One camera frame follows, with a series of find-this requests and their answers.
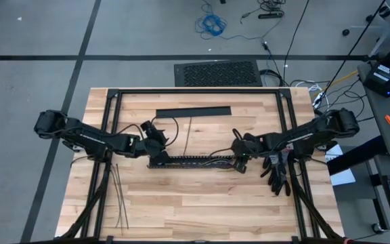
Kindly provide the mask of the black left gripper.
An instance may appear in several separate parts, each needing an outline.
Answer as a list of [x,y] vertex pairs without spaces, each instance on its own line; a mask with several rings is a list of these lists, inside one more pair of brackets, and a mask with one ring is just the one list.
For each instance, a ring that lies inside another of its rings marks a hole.
[[149,156],[152,158],[153,166],[161,166],[169,161],[169,155],[164,150],[167,138],[165,137],[163,130],[157,129],[155,131],[154,139],[144,139],[135,144],[135,158],[142,156]]

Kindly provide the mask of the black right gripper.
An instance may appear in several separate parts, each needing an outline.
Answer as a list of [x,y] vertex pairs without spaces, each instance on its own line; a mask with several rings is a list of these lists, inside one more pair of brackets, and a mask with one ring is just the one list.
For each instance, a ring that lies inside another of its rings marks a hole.
[[260,143],[246,141],[240,134],[234,134],[235,139],[232,142],[231,150],[237,156],[234,161],[234,169],[244,174],[246,172],[246,164],[248,157],[259,158],[268,156],[268,149],[265,143],[266,135],[257,136],[260,138]]

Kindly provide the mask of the black slotted cable tray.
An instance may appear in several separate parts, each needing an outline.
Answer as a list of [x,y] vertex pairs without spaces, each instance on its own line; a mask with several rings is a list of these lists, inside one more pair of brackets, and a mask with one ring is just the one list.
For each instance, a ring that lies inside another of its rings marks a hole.
[[153,166],[152,158],[149,169],[230,169],[233,168],[233,156],[169,156],[169,161],[161,166]]

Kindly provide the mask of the black tray cover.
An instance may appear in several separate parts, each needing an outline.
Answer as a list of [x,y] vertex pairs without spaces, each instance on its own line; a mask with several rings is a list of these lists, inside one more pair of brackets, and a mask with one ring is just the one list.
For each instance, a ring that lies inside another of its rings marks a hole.
[[232,114],[230,106],[213,106],[198,108],[169,108],[156,110],[156,118],[212,117]]

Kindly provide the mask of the black perforated floor mat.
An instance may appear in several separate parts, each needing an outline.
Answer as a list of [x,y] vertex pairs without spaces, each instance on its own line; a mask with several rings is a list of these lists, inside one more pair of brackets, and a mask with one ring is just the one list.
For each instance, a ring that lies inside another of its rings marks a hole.
[[174,65],[176,87],[262,87],[254,60],[226,60]]

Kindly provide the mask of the white paper sheet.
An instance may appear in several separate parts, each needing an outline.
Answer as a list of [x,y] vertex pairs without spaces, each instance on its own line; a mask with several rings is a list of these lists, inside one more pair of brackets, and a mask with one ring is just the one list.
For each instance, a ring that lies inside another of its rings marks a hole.
[[[326,162],[329,162],[341,156],[342,154],[343,151],[341,150],[341,147],[337,144],[333,146],[330,150],[326,151],[325,160]],[[350,169],[331,175],[330,180],[333,186],[355,183],[355,177]]]

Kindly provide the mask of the dark blue padded bar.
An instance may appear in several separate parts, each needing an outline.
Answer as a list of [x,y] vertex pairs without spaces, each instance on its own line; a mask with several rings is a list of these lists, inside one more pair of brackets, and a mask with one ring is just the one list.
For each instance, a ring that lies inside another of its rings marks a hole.
[[385,141],[382,136],[377,136],[362,145],[340,155],[333,160],[327,162],[329,174],[335,175],[354,165],[358,165],[372,159],[376,155],[387,153]]

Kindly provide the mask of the grey keyboard cart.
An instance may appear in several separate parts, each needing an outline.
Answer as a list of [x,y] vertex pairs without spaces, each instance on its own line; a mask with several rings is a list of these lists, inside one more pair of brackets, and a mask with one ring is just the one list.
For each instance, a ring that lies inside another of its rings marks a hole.
[[390,244],[390,156],[376,156],[351,172],[354,183],[334,187],[345,236]]

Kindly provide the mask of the grey side desk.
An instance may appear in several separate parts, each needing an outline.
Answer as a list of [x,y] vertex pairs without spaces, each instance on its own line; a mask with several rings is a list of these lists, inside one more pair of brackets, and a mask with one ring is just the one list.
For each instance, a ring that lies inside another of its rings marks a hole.
[[366,87],[365,91],[380,135],[360,145],[357,149],[366,153],[368,159],[375,155],[390,155],[390,125],[385,119],[385,115],[390,116],[390,98],[382,97]]

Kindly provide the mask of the black power strip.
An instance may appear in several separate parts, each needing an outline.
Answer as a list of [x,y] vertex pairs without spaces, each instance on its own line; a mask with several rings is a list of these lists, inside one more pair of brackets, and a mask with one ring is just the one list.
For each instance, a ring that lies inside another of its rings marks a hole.
[[284,16],[283,11],[268,12],[266,14],[259,14],[258,19],[274,19],[282,18]]

